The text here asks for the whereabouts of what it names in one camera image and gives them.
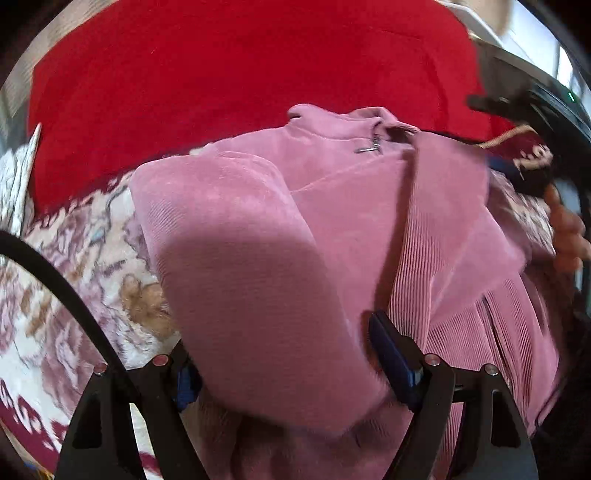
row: pink corduroy jacket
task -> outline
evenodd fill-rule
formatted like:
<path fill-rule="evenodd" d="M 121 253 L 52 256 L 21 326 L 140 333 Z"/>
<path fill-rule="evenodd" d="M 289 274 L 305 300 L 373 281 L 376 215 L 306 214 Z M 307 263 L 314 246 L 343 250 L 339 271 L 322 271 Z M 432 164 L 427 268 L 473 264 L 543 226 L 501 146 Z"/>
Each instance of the pink corduroy jacket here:
<path fill-rule="evenodd" d="M 411 414 L 368 347 L 377 308 L 452 366 L 499 366 L 532 431 L 558 376 L 560 326 L 524 273 L 527 242 L 491 213 L 483 151 L 384 108 L 289 115 L 131 181 L 206 386 L 193 441 L 212 479 L 382 478 Z M 379 150 L 360 150 L 374 140 Z"/>

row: dark red fabric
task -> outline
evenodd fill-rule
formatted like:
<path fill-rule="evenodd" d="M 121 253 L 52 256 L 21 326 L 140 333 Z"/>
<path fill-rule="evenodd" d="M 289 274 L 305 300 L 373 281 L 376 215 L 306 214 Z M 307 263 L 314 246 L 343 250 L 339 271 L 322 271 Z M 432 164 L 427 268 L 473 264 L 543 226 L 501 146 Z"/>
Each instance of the dark red fabric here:
<path fill-rule="evenodd" d="M 434 0 L 119 0 L 34 70 L 38 215 L 90 182 L 208 141 L 285 124 L 296 103 L 384 106 L 485 140 L 466 30 Z"/>

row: metal zipper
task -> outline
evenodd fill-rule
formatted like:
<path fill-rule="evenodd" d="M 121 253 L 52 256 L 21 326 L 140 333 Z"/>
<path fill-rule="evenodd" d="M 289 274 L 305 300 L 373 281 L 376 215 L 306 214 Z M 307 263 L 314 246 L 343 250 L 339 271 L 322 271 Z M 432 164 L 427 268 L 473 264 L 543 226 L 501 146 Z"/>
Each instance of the metal zipper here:
<path fill-rule="evenodd" d="M 375 136 L 372 138 L 373 145 L 371 147 L 362 147 L 355 150 L 355 153 L 365 153 L 365 152 L 382 152 L 382 147 L 379 145 L 379 137 Z"/>

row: jacket collar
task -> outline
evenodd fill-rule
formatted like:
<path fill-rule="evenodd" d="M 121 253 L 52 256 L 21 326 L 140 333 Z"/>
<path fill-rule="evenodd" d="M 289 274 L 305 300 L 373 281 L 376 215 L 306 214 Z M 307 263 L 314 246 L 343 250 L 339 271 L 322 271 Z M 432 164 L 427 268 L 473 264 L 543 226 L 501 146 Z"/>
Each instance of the jacket collar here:
<path fill-rule="evenodd" d="M 333 140 L 352 138 L 388 138 L 387 130 L 399 128 L 410 132 L 419 129 L 398 121 L 381 106 L 360 108 L 349 114 L 329 112 L 320 107 L 301 103 L 290 108 L 289 125 L 301 128 L 320 137 Z"/>

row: finger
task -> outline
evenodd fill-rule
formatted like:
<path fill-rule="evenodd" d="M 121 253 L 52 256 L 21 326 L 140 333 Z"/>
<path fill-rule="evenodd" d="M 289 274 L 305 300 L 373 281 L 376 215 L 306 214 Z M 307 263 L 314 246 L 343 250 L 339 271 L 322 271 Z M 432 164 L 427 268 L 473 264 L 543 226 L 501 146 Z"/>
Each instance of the finger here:
<path fill-rule="evenodd" d="M 558 254 L 554 257 L 554 268 L 561 273 L 574 273 L 583 268 L 583 261 L 579 257 Z"/>
<path fill-rule="evenodd" d="M 591 260 L 591 244 L 576 233 L 560 233 L 554 236 L 552 245 L 558 254 L 568 254 L 583 260 Z"/>
<path fill-rule="evenodd" d="M 580 235 L 585 232 L 585 224 L 581 218 L 563 205 L 551 207 L 550 226 L 557 232 L 572 232 Z"/>
<path fill-rule="evenodd" d="M 546 190 L 544 191 L 544 201 L 549 207 L 561 204 L 560 194 L 554 185 L 550 184 L 546 187 Z"/>

